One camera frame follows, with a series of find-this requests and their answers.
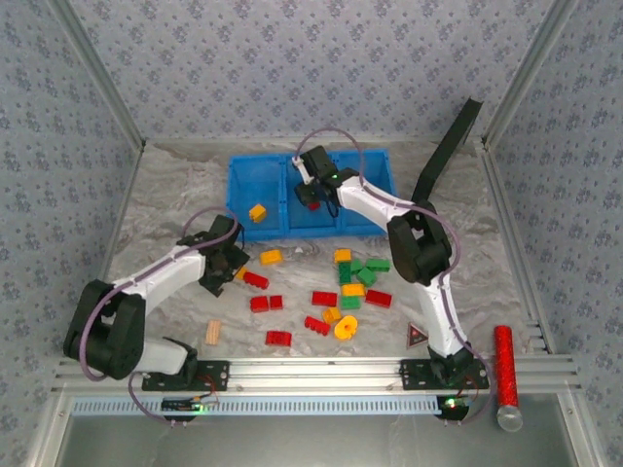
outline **blue plastic bin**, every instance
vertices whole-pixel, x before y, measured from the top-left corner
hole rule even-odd
[[[309,211],[296,198],[294,187],[301,174],[292,166],[293,154],[232,156],[229,164],[227,207],[236,213],[244,226],[247,240],[280,238],[323,238],[343,235],[380,235],[383,230],[359,214],[340,209],[331,217],[322,204]],[[338,168],[359,168],[356,151],[330,151]],[[382,190],[396,195],[389,158],[385,149],[367,149],[365,177]],[[258,224],[249,219],[249,210],[262,204],[268,214]]]

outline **red lego brick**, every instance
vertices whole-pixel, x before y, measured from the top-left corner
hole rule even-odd
[[[366,304],[378,305],[384,308],[391,306],[391,295],[385,292],[379,292],[378,290],[368,289],[366,293]]]
[[[284,345],[289,347],[292,344],[292,335],[284,331],[269,331],[266,333],[266,345]]]
[[[249,270],[244,273],[242,280],[249,285],[259,287],[260,289],[267,289],[269,287],[269,279]]]
[[[260,297],[253,297],[250,302],[251,311],[254,313],[261,313],[262,311],[269,310],[269,298],[262,295]]]
[[[283,297],[281,295],[271,295],[271,309],[283,309]]]
[[[305,327],[310,328],[312,331],[316,331],[322,336],[326,336],[331,331],[331,325],[320,321],[319,319],[315,319],[312,316],[308,316],[305,318]]]
[[[317,290],[314,290],[313,294],[311,295],[311,304],[322,306],[335,306],[338,304],[338,294],[334,294],[333,292],[319,292]]]

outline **green lego brick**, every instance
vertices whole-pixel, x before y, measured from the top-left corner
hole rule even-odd
[[[366,261],[366,268],[369,270],[377,270],[379,272],[387,272],[391,268],[391,262],[389,260],[378,260],[371,258]]]
[[[359,297],[341,297],[340,298],[341,309],[360,309],[361,301]]]
[[[350,284],[350,261],[338,263],[338,280],[340,285]]]
[[[351,274],[357,274],[362,269],[363,269],[363,263],[361,263],[361,260],[352,260],[352,262],[350,263]]]
[[[369,269],[364,268],[357,274],[357,280],[366,287],[370,287],[377,281],[377,275]]]

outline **red cylinder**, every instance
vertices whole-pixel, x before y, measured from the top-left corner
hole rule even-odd
[[[508,326],[495,326],[495,374],[497,376],[497,402],[503,406],[519,407],[513,332]]]

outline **wall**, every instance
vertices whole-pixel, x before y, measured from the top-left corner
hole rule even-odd
[[[0,465],[21,465],[134,156],[47,4],[0,17]]]
[[[623,5],[580,2],[495,149],[556,346],[623,465]]]
[[[552,0],[72,0],[143,136],[482,134]]]

